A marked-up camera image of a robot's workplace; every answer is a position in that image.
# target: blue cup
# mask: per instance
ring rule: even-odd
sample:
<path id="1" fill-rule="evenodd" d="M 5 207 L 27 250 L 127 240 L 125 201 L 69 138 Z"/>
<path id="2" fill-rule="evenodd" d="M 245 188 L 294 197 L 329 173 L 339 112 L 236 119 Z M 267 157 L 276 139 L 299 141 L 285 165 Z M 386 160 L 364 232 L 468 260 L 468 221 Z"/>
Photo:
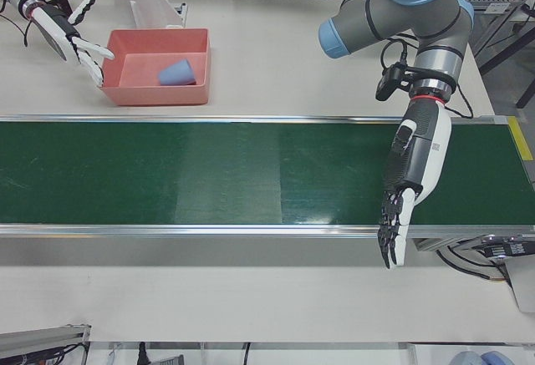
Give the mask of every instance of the blue cup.
<path id="1" fill-rule="evenodd" d="M 158 73 L 160 85 L 189 85 L 195 83 L 195 74 L 187 58 L 164 68 Z"/>

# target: white table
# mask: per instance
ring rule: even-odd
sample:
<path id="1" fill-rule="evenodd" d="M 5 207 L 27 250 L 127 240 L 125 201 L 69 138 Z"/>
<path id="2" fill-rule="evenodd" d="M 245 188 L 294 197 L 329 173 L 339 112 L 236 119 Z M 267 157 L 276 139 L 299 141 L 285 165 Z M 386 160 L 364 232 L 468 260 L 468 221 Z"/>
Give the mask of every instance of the white table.
<path id="1" fill-rule="evenodd" d="M 2 114 L 401 116 L 376 102 L 380 46 L 328 59 L 318 25 L 333 0 L 187 0 L 187 26 L 211 33 L 210 103 L 117 108 L 81 68 L 38 36 L 19 46 L 0 22 Z M 79 29 L 106 43 L 111 0 Z M 493 114 L 470 53 L 461 84 L 476 115 Z M 464 110 L 456 95 L 452 107 Z M 387 271 L 375 241 L 282 239 L 2 239 L 0 333 L 93 325 L 94 341 L 532 342 L 504 283 L 445 267 L 408 245 Z"/>
<path id="2" fill-rule="evenodd" d="M 177 5 L 181 0 L 174 0 Z M 395 116 L 408 104 L 398 91 L 387 102 L 375 100 L 383 44 L 332 60 L 319 46 L 318 27 L 338 11 L 336 0 L 187 0 L 188 28 L 208 28 L 211 39 L 211 91 L 207 105 L 116 107 L 81 68 L 57 57 L 34 28 L 30 46 L 0 22 L 0 74 L 4 114 L 110 115 L 285 115 Z M 13 10 L 8 14 L 16 18 Z M 123 28 L 113 0 L 99 0 L 78 26 L 84 38 L 106 45 L 110 31 Z M 389 63 L 399 58 L 392 48 Z M 460 84 L 475 114 L 493 114 L 474 58 L 467 53 Z M 466 113 L 457 93 L 451 107 Z"/>

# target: plastic tray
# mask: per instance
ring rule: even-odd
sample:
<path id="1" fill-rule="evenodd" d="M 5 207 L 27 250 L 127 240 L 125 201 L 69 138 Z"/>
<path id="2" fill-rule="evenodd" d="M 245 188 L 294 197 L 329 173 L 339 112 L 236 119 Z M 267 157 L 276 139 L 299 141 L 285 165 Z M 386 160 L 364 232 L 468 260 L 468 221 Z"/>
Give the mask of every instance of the plastic tray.
<path id="1" fill-rule="evenodd" d="M 103 63 L 102 91 L 120 106 L 205 104 L 210 84 L 210 42 L 208 30 L 117 29 L 108 49 L 114 60 Z M 187 58 L 196 83 L 163 86 L 158 73 Z"/>

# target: red ring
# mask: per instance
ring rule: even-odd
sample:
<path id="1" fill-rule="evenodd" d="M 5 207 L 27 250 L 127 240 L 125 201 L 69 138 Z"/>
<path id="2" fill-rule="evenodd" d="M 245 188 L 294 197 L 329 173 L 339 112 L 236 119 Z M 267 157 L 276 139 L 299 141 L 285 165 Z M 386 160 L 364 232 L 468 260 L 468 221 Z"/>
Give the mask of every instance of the red ring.
<path id="1" fill-rule="evenodd" d="M 416 95 L 416 96 L 413 96 L 410 100 L 416 100 L 416 99 L 433 99 L 437 102 L 440 102 L 441 104 L 446 104 L 446 101 L 444 101 L 443 99 L 437 98 L 436 96 L 433 96 L 433 95 Z"/>

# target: green conveyor belt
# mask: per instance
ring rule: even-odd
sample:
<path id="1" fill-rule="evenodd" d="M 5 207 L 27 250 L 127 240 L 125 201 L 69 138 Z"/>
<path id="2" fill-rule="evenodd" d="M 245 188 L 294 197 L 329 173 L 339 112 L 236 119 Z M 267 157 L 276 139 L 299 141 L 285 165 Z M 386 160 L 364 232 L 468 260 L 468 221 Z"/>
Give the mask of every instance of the green conveyor belt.
<path id="1" fill-rule="evenodd" d="M 373 225 L 395 124 L 0 123 L 0 223 Z M 418 225 L 534 225 L 506 125 L 456 125 Z"/>

